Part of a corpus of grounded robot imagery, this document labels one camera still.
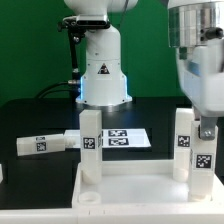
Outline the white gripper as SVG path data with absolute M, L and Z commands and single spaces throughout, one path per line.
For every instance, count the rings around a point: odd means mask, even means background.
M 217 117 L 224 116 L 224 45 L 177 50 L 176 62 L 181 90 L 202 115 L 199 136 L 214 140 Z

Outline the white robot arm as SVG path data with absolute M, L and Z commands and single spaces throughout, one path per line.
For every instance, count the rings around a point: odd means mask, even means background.
M 115 107 L 131 100 L 121 71 L 120 33 L 110 12 L 138 0 L 64 0 L 74 15 L 63 20 L 87 38 L 86 72 L 77 101 Z M 179 83 L 199 113 L 199 137 L 213 140 L 224 116 L 224 0 L 168 0 L 169 45 L 176 49 Z

